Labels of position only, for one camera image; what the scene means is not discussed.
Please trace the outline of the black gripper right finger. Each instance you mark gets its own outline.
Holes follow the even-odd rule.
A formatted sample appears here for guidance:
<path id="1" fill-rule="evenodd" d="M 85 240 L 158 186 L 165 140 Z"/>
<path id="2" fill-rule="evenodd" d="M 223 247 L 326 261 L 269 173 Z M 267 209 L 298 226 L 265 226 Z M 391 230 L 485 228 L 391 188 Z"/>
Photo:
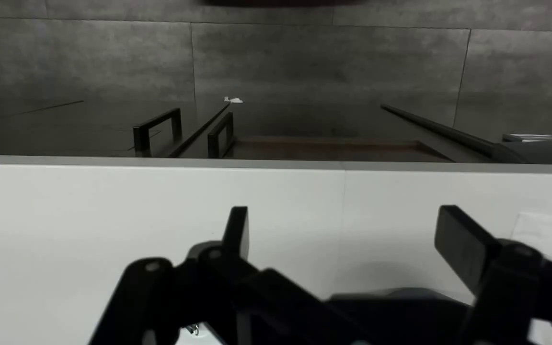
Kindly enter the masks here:
<path id="1" fill-rule="evenodd" d="M 533 345 L 531 324 L 552 326 L 552 261 L 539 249 L 495 238 L 459 205 L 441 205 L 434 245 L 474 293 L 460 345 Z"/>

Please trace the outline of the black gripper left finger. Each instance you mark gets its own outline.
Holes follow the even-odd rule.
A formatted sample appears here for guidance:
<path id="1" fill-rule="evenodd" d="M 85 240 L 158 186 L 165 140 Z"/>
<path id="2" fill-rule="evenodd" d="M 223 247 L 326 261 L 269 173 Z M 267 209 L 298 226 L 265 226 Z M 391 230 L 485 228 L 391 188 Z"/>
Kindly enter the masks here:
<path id="1" fill-rule="evenodd" d="M 223 345 L 319 345 L 328 307 L 273 268 L 253 266 L 248 207 L 232 207 L 217 242 L 194 245 L 181 265 L 163 257 L 129 265 L 89 345 L 177 345 L 206 326 Z"/>

